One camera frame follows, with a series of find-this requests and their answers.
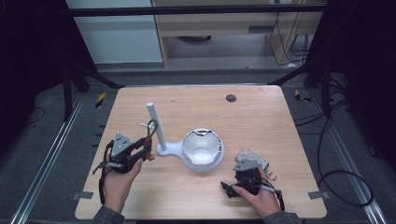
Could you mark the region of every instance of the white cabinet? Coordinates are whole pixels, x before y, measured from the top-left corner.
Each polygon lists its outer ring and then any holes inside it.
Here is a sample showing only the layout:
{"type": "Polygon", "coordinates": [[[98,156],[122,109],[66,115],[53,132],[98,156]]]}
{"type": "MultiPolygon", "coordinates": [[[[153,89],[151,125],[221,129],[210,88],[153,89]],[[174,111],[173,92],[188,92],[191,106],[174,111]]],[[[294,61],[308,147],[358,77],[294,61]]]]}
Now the white cabinet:
{"type": "MultiPolygon", "coordinates": [[[[151,7],[149,0],[66,0],[69,8],[151,7]]],[[[153,16],[76,17],[95,64],[162,63],[153,16]]]]}

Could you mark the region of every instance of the floor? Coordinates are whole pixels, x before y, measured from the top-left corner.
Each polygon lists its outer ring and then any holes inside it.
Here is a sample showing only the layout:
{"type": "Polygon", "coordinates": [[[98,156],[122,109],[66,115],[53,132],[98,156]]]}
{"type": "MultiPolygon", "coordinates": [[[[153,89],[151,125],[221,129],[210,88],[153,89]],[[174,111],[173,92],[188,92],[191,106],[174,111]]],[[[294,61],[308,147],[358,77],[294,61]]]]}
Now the floor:
{"type": "MultiPolygon", "coordinates": [[[[298,41],[295,48],[300,47],[301,41],[298,41]]],[[[296,56],[295,62],[278,65],[263,35],[212,36],[208,41],[200,37],[174,38],[169,57],[166,68],[138,68],[118,73],[103,71],[102,75],[127,86],[254,85],[283,77],[294,66],[303,63],[296,56]]],[[[334,76],[342,80],[342,75],[334,76]]],[[[320,179],[317,160],[320,150],[323,173],[343,169],[359,174],[371,186],[375,196],[369,206],[352,206],[341,201],[322,184],[320,190],[330,194],[330,198],[324,201],[328,215],[320,220],[307,220],[306,223],[396,223],[396,175],[385,160],[370,155],[369,146],[353,115],[348,112],[343,94],[336,92],[332,96],[332,123],[323,134],[319,146],[325,122],[320,116],[320,87],[306,90],[302,81],[304,74],[285,83],[282,90],[314,176],[320,179]],[[308,99],[296,99],[295,90],[308,99]],[[315,121],[302,125],[316,117],[318,119],[315,121]]],[[[77,206],[75,198],[83,189],[101,132],[117,95],[117,90],[102,83],[90,78],[89,82],[92,85],[89,93],[73,91],[74,102],[80,104],[76,105],[78,113],[67,127],[63,123],[62,86],[43,91],[36,97],[35,111],[15,139],[11,156],[2,162],[0,223],[8,223],[18,214],[18,209],[24,211],[25,216],[22,214],[20,218],[27,223],[88,222],[74,217],[77,206]],[[98,95],[104,91],[106,99],[97,109],[94,105],[98,95]],[[64,132],[65,139],[57,138],[61,132],[64,132]],[[33,183],[39,183],[35,186],[36,192],[32,192],[33,183]],[[33,204],[21,206],[26,204],[24,199],[31,200],[33,204]]],[[[332,175],[327,182],[335,192],[354,203],[366,202],[370,198],[365,185],[350,175],[332,175]]]]}

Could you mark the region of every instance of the wooden table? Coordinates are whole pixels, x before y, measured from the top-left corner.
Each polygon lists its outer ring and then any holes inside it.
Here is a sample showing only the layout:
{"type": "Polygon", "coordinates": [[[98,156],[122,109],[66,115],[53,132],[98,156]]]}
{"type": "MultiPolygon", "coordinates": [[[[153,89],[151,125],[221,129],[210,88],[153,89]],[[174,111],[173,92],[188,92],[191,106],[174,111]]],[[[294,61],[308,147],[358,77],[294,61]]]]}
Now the wooden table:
{"type": "MultiPolygon", "coordinates": [[[[321,218],[326,208],[317,191],[308,160],[296,132],[282,90],[278,86],[177,86],[124,88],[118,93],[102,141],[93,160],[76,217],[91,219],[100,208],[97,190],[100,172],[92,170],[102,160],[106,144],[120,132],[133,140],[147,134],[140,123],[149,121],[146,103],[155,104],[167,142],[179,142],[195,128],[213,130],[225,145],[223,162],[210,173],[195,173],[178,157],[145,161],[122,211],[130,219],[246,219],[259,218],[242,198],[229,199],[220,181],[236,183],[235,156],[247,147],[270,163],[283,191],[286,211],[301,218],[321,218]],[[226,100],[228,94],[236,101],[226,100]]],[[[159,144],[153,138],[154,146],[159,144]]]]}

